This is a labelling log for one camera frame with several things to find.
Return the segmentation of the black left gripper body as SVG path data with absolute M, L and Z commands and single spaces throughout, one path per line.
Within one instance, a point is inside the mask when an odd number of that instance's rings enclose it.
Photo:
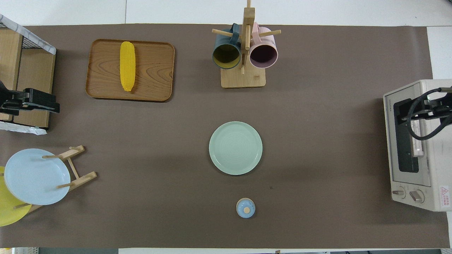
M 27 110 L 24 106 L 25 100 L 29 98 L 29 92 L 8 90 L 0 81 L 0 112 L 18 116 L 20 110 Z

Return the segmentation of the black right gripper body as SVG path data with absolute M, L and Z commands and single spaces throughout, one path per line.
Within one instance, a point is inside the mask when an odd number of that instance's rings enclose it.
M 438 99 L 429 99 L 428 105 L 432 113 L 428 116 L 430 119 L 449 117 L 452 112 L 452 95 L 445 95 Z

